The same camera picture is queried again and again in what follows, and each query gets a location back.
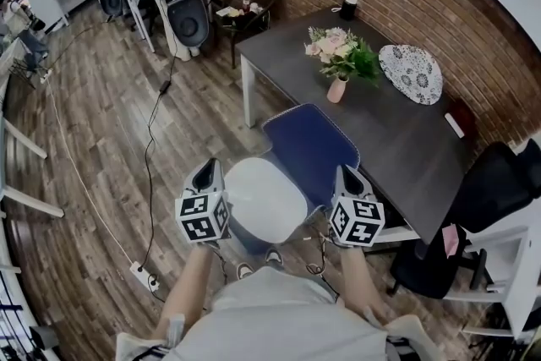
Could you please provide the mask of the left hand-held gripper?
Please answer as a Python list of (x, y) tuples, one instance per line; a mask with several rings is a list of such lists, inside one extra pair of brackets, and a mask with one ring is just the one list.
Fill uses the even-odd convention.
[(186, 180), (175, 201), (175, 221), (189, 243), (218, 241), (226, 236), (231, 215), (221, 162), (209, 158), (198, 167), (198, 176), (212, 176), (209, 187), (197, 189)]

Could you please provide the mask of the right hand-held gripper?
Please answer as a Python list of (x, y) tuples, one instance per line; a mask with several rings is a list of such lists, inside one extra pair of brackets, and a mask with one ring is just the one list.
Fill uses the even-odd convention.
[(358, 175), (350, 166), (336, 168), (329, 223), (333, 241), (341, 246), (372, 246), (385, 225), (383, 204), (371, 184)]

